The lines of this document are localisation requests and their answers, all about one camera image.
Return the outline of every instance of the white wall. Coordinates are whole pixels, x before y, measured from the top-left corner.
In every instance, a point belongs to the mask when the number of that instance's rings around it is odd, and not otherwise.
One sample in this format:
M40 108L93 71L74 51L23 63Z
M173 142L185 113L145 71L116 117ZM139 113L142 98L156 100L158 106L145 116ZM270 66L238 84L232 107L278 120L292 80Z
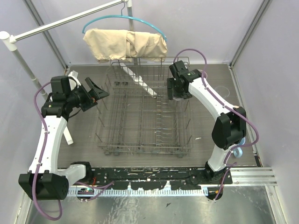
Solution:
M235 71L261 138L259 153L273 167L292 223L299 206L299 1L275 0Z
M99 6L109 0L34 0L46 23ZM168 38L168 56L185 48L200 49L209 63L231 62L262 0L133 0L133 15L161 29ZM83 26L90 20L120 14L123 5L62 25L51 31L62 55L72 64L97 64L82 40ZM135 23L136 31L156 32ZM125 19L105 19L88 28L129 29ZM193 63L203 63L196 53L186 53Z
M34 27L36 24L22 1L7 0L1 4L0 31L20 34ZM62 75L63 68L42 34L22 40L17 46L42 84L52 76ZM0 219L3 224L11 224L23 194L19 174L26 173L32 162L41 122L33 106L36 89L1 42L0 68Z

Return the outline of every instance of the garment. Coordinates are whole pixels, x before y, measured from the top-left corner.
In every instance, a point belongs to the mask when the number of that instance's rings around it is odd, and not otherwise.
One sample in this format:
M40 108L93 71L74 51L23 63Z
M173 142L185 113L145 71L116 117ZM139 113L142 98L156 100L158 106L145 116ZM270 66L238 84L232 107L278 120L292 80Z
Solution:
M83 40L98 60L127 60L142 57L151 61L164 61L166 42L160 34L127 30L90 29Z

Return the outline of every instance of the dishwasher rack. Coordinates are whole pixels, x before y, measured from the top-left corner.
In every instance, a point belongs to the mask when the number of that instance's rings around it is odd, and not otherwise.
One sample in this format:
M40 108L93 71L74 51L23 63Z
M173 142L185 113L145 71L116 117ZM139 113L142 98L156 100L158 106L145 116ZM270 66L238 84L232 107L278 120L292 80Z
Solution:
M137 79L129 75L133 72ZM150 95L138 77L157 95ZM192 147L190 101L167 98L165 62L112 63L102 88L109 96L98 105L95 134L105 154L187 155Z

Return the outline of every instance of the wooden floor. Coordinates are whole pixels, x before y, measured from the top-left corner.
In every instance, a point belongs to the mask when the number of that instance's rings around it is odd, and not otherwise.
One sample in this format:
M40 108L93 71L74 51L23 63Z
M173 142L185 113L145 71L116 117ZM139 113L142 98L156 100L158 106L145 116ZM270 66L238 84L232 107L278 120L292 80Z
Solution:
M202 69L202 65L191 65L190 69ZM73 67L79 73L79 80L90 77L98 86L105 80L108 66ZM209 65L207 69L209 84L222 97L233 105L238 105L235 87L225 64ZM169 167L169 166L204 166L212 154L214 143L211 132L214 120L208 110L196 99L191 98L192 118L192 150L178 158L172 154L120 154L105 155L95 143L95 133L98 120L97 108L80 112L68 122L68 128L74 139L74 144L68 146L62 139L58 156L58 167L68 167L74 161L89 161L93 167ZM236 159L232 156L231 162L237 161L238 166L256 166L252 148L244 148L243 156Z

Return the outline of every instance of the gray floor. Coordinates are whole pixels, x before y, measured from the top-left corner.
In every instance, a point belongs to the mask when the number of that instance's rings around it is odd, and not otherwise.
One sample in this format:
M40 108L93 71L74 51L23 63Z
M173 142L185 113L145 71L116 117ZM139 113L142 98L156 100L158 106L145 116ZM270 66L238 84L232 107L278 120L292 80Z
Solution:
M192 65L190 69L202 69L201 65ZM85 84L85 77L90 77L98 86L104 83L107 66L73 67L79 73L79 80ZM228 102L238 105L235 87L227 65L209 65L207 69L209 84L214 87ZM105 155L95 142L98 121L98 110L92 108L80 112L70 119L68 128L74 139L74 144L68 146L62 139L58 156L58 166L67 167L74 161L89 161L93 167L147 167L147 166L204 166L211 156L214 143L211 131L214 120L207 109L196 99L191 98L192 118L192 150L178 158L172 154L120 154ZM244 148L239 166L256 166L252 148Z
M57 201L42 201L44 211L58 216ZM81 203L75 197L62 201L63 215L56 224L274 224L264 187L225 187L214 203L205 196L99 197ZM33 203L26 224L53 223Z

